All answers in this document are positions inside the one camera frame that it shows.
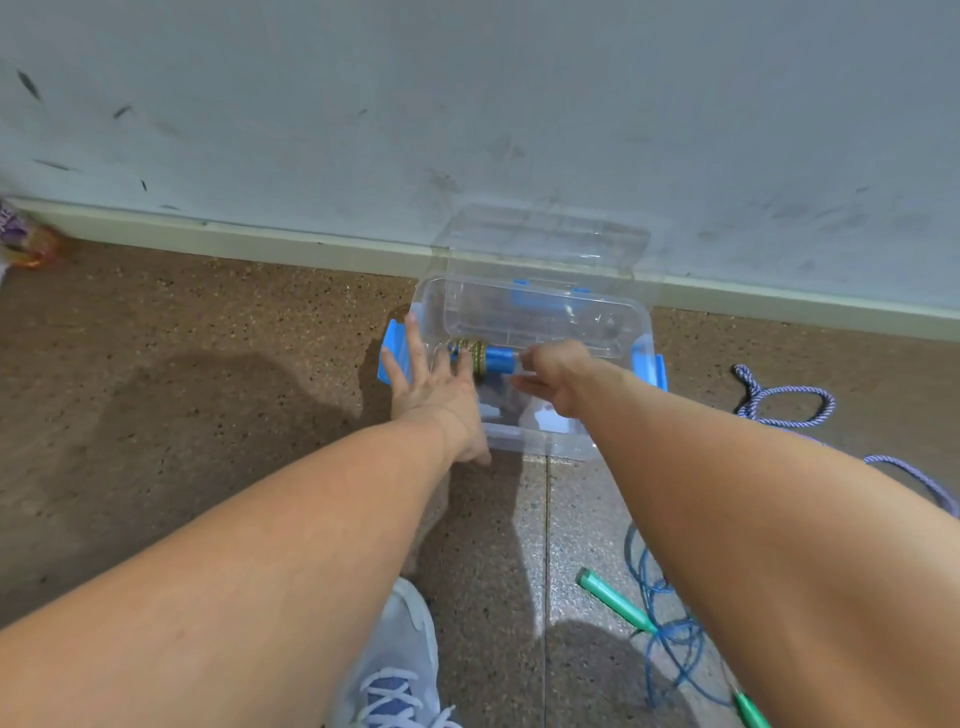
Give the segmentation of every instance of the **right hand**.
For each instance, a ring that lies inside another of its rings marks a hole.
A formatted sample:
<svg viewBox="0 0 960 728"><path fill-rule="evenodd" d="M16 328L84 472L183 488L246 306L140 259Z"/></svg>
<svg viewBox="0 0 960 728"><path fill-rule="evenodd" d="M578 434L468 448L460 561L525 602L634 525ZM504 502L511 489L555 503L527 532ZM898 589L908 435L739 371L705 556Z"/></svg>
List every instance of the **right hand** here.
<svg viewBox="0 0 960 728"><path fill-rule="evenodd" d="M523 368L532 374L515 375L511 383L521 392L547 400L562 417L577 417L575 384L596 360L573 339L537 344L520 355Z"/></svg>

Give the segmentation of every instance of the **shoelace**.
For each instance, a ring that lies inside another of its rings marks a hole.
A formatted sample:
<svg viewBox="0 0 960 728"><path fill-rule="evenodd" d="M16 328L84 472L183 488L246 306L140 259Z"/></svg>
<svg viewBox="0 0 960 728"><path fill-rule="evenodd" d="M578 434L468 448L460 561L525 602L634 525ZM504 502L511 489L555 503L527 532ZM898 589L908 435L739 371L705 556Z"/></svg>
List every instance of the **shoelace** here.
<svg viewBox="0 0 960 728"><path fill-rule="evenodd" d="M462 728L458 723L449 719L450 714L453 713L452 705L442 711L429 726L424 726L414 720L417 709L423 707L423 703L415 698L410 691L410 683L417 679L419 679L417 674L410 670L385 667L364 680L360 684L360 692L367 694L368 705L357 716L355 723L357 728L372 728L373 726L377 728ZM388 688L385 685L376 685L378 682L396 683L397 680L402 682L396 687ZM372 697L377 698L377 700L370 702L369 698ZM399 713L378 712L395 701L407 707Z"/></svg>

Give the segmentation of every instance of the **forearm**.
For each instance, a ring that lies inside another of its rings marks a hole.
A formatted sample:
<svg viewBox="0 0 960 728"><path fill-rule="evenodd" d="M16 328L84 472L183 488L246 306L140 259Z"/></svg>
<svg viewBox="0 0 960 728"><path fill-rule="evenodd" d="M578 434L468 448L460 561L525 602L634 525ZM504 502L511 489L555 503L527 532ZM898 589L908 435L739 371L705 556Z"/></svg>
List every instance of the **forearm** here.
<svg viewBox="0 0 960 728"><path fill-rule="evenodd" d="M436 427L362 430L23 619L0 723L319 725L450 460Z"/></svg>
<svg viewBox="0 0 960 728"><path fill-rule="evenodd" d="M577 391L645 541L774 724L960 712L953 519L836 450L609 365Z"/></svg>

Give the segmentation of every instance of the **sneaker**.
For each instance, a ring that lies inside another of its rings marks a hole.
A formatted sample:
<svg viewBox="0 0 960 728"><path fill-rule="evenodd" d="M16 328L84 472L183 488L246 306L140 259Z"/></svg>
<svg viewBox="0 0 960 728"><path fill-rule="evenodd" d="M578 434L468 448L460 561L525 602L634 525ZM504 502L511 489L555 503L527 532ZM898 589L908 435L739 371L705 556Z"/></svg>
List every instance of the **sneaker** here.
<svg viewBox="0 0 960 728"><path fill-rule="evenodd" d="M340 684L326 728L460 728L441 710L437 633L426 602L398 579L367 641Z"/></svg>

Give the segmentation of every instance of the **jump rope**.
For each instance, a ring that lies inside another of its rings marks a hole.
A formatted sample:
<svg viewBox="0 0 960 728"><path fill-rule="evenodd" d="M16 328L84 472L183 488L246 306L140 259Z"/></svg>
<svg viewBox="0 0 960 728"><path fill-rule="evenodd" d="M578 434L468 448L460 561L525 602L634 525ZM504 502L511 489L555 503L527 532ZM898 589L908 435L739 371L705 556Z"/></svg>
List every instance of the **jump rope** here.
<svg viewBox="0 0 960 728"><path fill-rule="evenodd" d="M743 364L737 364L732 369L733 374L743 382L747 388L747 395L743 403L734 410L734 414L747 420L769 425L780 429L805 429L822 425L833 414L836 409L836 398L827 390L820 387L800 387L800 386L781 386L764 388L754 378L753 373ZM820 398L821 404L813 417L808 420L774 420L760 417L758 410L760 404L768 397L781 394L809 394ZM921 482L928 490L934 501L943 510L950 513L954 518L960 518L960 504L950 495L950 493L933 478L911 466L899 458L890 455L868 455L863 458L868 464L888 463L900 468L905 473ZM599 577L596 577L592 571L582 570L578 575L578 583L593 594L613 607L613 609L623 616L627 621L637 628L638 631L646 632L650 635L644 649L644 679L646 686L647 703L651 708L656 708L671 693L678 690L682 685L689 685L694 691L703 696L706 700L717 705L728 708L735 708L748 726L768 725L759 711L750 702L740 689L735 689L731 685L733 700L723 696L716 695L704 688L694 676L694 671L700 665L704 657L707 646L707 634L700 622L690 613L685 604L682 604L684 615L678 619L662 619L658 616L658 600L666 595L675 593L673 587L663 578L662 575L656 576L652 573L651 566L655 564L649 549L645 546L640 552L639 557L636 554L636 526L632 525L627 529L627 535L624 539L623 554L627 562L627 570L640 587L640 594L643 600L643 610L645 615L629 603L622 595L618 595L610 587L603 584ZM603 591L606 588L612 595L607 598L599 595L595 590ZM616 602L619 597L625 604L614 605L608 599ZM654 681L653 653L659 645L663 652L670 658L674 667L677 669L677 676L665 688L658 688Z"/></svg>

